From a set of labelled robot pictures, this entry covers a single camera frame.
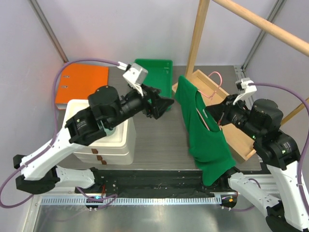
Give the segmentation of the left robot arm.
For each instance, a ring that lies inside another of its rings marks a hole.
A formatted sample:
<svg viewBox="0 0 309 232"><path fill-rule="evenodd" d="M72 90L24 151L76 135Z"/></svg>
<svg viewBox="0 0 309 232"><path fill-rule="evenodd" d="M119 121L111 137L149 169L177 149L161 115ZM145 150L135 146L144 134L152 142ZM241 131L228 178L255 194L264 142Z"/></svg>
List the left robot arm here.
<svg viewBox="0 0 309 232"><path fill-rule="evenodd" d="M139 112L159 119L174 104L174 99L161 97L160 92L160 89L142 85L141 92L133 89L125 96L119 96L112 86L98 88L88 96L89 106L68 119L46 145L30 155L14 156L14 168L20 172L15 179L16 188L34 195L47 193L55 187L99 192L104 181L98 169L65 169L58 163L73 152L106 137L107 131Z"/></svg>

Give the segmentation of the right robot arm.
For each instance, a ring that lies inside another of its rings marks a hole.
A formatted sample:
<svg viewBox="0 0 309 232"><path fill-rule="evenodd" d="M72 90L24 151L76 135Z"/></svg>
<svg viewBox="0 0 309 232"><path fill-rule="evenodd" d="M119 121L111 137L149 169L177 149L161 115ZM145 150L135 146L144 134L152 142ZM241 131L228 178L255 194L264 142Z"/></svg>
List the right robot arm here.
<svg viewBox="0 0 309 232"><path fill-rule="evenodd" d="M271 172L280 198L263 191L235 168L218 178L220 189L243 195L273 232L307 232L309 214L297 182L301 155L296 141L280 130L282 111L272 100L257 99L248 109L244 101L234 102L236 98L236 94L229 95L221 103L207 106L206 111L220 125L233 124L254 140L253 148Z"/></svg>

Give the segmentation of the green t shirt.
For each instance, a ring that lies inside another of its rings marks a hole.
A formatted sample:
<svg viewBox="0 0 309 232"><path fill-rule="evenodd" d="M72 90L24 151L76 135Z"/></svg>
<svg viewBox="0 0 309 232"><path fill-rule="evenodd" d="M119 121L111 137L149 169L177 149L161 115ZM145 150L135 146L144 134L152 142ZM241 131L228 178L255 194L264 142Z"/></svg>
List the green t shirt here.
<svg viewBox="0 0 309 232"><path fill-rule="evenodd" d="M223 130L206 110L203 98L187 78L180 76L174 95L181 106L183 121L189 136L189 154L202 171L202 182L212 185L234 161Z"/></svg>

